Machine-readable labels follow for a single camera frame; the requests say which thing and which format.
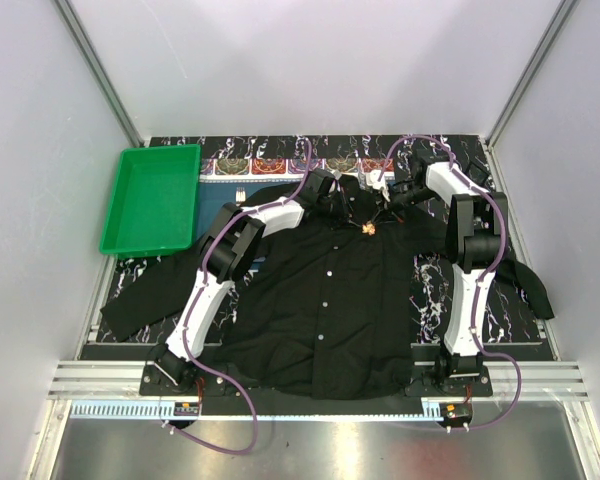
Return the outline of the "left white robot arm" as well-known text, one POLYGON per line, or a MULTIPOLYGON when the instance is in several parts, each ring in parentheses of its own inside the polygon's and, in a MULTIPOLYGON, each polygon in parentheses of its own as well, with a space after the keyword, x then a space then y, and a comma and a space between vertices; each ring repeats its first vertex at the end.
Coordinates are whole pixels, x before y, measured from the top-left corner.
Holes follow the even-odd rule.
POLYGON ((158 348, 152 366, 161 384, 176 396, 195 386, 193 366, 203 349, 218 308, 235 282, 256 258, 261 240, 298 227, 311 213, 335 215, 335 192, 341 173, 325 169, 308 172, 289 194, 252 207, 224 205, 203 236, 195 282, 175 329, 158 348))

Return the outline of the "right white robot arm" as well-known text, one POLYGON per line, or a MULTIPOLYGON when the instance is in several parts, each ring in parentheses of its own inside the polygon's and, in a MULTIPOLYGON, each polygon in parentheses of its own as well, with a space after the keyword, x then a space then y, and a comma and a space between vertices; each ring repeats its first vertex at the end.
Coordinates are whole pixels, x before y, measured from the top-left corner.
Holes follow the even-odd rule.
POLYGON ((390 189, 383 168, 364 175, 365 185, 392 206, 437 197, 449 207, 445 249, 453 268, 451 317, 434 367, 437 390, 456 396, 475 382, 487 383, 482 326, 488 294, 507 244, 507 198, 491 195, 451 161, 418 159, 415 178, 390 189))

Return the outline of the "gold brooch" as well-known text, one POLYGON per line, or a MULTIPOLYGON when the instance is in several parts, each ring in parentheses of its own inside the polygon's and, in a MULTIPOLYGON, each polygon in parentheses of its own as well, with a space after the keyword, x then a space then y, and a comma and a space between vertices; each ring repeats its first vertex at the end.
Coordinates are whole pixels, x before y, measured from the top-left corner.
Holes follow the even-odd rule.
POLYGON ((362 233, 368 236, 376 234, 376 226, 372 222, 367 222, 362 226, 362 233))

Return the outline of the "black button shirt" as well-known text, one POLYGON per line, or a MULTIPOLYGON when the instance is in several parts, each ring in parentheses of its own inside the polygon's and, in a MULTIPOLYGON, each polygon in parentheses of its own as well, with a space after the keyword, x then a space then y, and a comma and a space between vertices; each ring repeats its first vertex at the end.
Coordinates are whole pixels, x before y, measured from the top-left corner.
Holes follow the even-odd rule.
MULTIPOLYGON (((344 194, 378 204, 352 176, 344 194)), ((258 272, 240 293, 236 319, 214 353, 259 384, 315 399, 391 395, 411 376, 410 286, 415 258, 444 255, 445 225, 411 206, 376 226, 331 228, 311 213, 263 238, 258 272)))

